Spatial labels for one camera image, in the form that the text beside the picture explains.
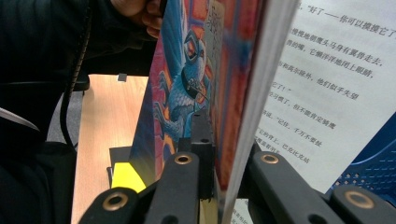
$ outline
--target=book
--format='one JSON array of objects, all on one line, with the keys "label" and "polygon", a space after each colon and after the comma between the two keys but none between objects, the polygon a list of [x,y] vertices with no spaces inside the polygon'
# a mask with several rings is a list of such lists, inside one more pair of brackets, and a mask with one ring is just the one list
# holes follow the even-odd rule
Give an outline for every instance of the book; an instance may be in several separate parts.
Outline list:
[{"label": "book", "polygon": [[266,94],[296,1],[168,1],[130,163],[146,185],[190,136],[194,111],[210,115],[219,220],[229,223]]},{"label": "book", "polygon": [[[322,193],[395,114],[395,13],[389,1],[303,0],[298,6],[256,140]],[[365,160],[396,139],[394,131],[382,135],[388,142],[370,144]],[[355,177],[338,184],[375,189]],[[391,179],[380,181],[394,185]]]}]

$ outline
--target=black cord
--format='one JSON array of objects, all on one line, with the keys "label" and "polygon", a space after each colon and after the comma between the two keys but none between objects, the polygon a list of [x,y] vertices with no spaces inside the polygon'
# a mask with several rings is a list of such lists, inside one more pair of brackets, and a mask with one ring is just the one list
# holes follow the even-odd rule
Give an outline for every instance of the black cord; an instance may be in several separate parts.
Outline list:
[{"label": "black cord", "polygon": [[84,55],[87,50],[88,42],[90,40],[90,33],[91,33],[91,24],[92,24],[92,10],[91,7],[87,8],[87,17],[85,19],[85,32],[83,35],[80,36],[78,42],[78,52],[76,53],[75,60],[73,61],[71,76],[70,79],[66,83],[66,88],[64,90],[64,97],[62,98],[61,104],[61,115],[60,115],[60,122],[61,122],[61,130],[62,134],[64,135],[64,140],[66,144],[70,147],[74,147],[72,139],[70,138],[69,131],[67,130],[67,109],[70,103],[70,97],[72,96],[73,89],[75,87],[78,74],[82,65],[82,61],[84,60]]}]

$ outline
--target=person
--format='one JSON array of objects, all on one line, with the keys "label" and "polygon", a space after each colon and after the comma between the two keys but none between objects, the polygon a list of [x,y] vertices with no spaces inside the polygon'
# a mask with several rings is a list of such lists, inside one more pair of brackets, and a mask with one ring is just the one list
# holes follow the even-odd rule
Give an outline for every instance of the person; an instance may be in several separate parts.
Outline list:
[{"label": "person", "polygon": [[[39,105],[61,92],[37,97],[43,90],[7,84],[62,82],[78,58],[142,49],[158,38],[162,14],[161,0],[0,1],[0,115],[51,115]],[[76,155],[66,145],[43,149],[28,130],[0,116],[0,224],[70,223]]]}]

